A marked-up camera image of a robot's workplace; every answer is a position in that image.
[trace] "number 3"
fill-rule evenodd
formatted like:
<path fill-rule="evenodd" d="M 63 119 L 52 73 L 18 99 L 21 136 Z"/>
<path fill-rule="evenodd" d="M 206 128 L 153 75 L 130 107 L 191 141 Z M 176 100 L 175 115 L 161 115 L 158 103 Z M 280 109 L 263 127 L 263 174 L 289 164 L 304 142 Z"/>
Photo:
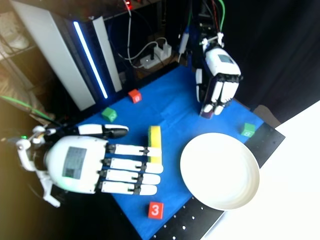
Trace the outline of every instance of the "number 3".
<path fill-rule="evenodd" d="M 153 211 L 151 212 L 151 214 L 153 216 L 157 216 L 159 214 L 159 206 L 158 205 L 153 205 L 152 209 L 153 209 Z"/>

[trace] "white table surface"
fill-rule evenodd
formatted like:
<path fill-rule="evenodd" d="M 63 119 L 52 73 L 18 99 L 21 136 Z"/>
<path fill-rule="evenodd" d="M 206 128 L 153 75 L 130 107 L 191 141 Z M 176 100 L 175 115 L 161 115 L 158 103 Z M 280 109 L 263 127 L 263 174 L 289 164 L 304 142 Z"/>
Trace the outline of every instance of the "white table surface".
<path fill-rule="evenodd" d="M 203 240 L 320 240 L 320 101 L 276 130 L 286 138 L 261 168 L 256 196 Z"/>

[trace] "green cube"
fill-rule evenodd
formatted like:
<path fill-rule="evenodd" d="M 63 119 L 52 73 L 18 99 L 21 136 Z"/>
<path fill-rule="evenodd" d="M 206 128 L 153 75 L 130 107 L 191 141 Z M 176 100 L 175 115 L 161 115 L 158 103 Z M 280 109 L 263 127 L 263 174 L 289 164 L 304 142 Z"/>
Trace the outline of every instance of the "green cube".
<path fill-rule="evenodd" d="M 105 120 L 110 121 L 111 123 L 117 118 L 117 112 L 110 107 L 103 110 L 101 114 Z"/>
<path fill-rule="evenodd" d="M 245 123 L 241 135 L 251 138 L 256 131 L 256 126 L 250 123 Z"/>

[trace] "red cube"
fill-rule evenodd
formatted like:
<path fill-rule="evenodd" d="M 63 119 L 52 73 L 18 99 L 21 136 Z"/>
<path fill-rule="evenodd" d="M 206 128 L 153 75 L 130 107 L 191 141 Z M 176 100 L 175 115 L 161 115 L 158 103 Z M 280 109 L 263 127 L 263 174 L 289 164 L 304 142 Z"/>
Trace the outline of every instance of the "red cube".
<path fill-rule="evenodd" d="M 164 214 L 164 204 L 162 202 L 151 201 L 149 205 L 149 214 L 150 219 L 162 219 Z"/>
<path fill-rule="evenodd" d="M 134 104 L 136 104 L 137 102 L 140 102 L 142 100 L 141 93 L 137 89 L 130 91 L 128 94 L 131 97 L 132 102 Z"/>

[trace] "black curtain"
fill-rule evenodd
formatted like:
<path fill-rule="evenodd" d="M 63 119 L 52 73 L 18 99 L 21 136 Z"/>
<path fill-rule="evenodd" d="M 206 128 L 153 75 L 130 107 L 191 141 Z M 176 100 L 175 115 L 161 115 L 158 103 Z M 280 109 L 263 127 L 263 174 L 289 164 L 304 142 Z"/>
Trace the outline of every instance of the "black curtain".
<path fill-rule="evenodd" d="M 225 48 L 244 76 L 236 98 L 267 106 L 281 122 L 319 101 L 320 1 L 224 3 Z"/>

